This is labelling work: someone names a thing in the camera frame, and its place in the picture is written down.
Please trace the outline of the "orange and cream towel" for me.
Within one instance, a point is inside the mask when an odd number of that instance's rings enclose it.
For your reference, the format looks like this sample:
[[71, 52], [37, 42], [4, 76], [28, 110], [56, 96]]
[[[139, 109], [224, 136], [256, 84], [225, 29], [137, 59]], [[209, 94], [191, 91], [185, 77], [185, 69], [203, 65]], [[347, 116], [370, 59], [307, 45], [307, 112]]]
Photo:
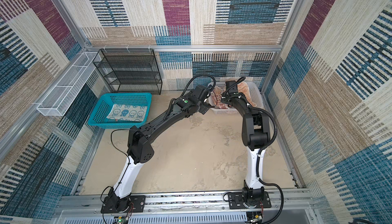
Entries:
[[249, 87], [247, 82], [243, 81], [239, 83], [237, 85], [237, 90], [238, 92], [243, 93], [245, 95], [245, 98], [253, 107], [257, 107], [258, 97], [256, 93], [253, 91], [253, 89]]

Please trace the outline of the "blue and cream towel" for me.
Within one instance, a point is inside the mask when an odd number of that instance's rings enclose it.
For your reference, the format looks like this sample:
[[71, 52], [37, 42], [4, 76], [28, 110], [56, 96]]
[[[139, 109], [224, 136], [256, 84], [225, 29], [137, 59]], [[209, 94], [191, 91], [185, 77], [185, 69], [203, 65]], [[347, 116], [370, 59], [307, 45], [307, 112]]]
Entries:
[[147, 116], [148, 106], [114, 104], [107, 119], [113, 121], [125, 121], [141, 123]]

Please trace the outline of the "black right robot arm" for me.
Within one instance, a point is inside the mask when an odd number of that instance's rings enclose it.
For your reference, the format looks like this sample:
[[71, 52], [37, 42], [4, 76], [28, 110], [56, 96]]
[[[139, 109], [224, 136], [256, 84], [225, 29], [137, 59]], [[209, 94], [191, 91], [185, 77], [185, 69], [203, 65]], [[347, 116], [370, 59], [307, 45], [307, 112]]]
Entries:
[[240, 196], [229, 195], [229, 202], [244, 208], [270, 208], [271, 202], [261, 183], [265, 149], [272, 144], [269, 116], [251, 104], [239, 91], [238, 81], [227, 81], [221, 102], [235, 108], [243, 118], [242, 141], [247, 148], [247, 175]]

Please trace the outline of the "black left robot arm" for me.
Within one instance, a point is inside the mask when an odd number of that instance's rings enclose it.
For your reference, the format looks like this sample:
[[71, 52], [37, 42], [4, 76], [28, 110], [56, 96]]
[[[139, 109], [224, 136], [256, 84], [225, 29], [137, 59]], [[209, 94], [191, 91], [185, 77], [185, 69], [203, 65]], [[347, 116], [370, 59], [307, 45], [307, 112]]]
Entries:
[[171, 99], [168, 109], [151, 122], [129, 129], [127, 160], [117, 183], [109, 188], [103, 199], [102, 214], [124, 213], [131, 209], [131, 192], [135, 180], [145, 163], [154, 156], [152, 143], [169, 127], [182, 119], [209, 109], [206, 103], [214, 85], [198, 85], [178, 98]]

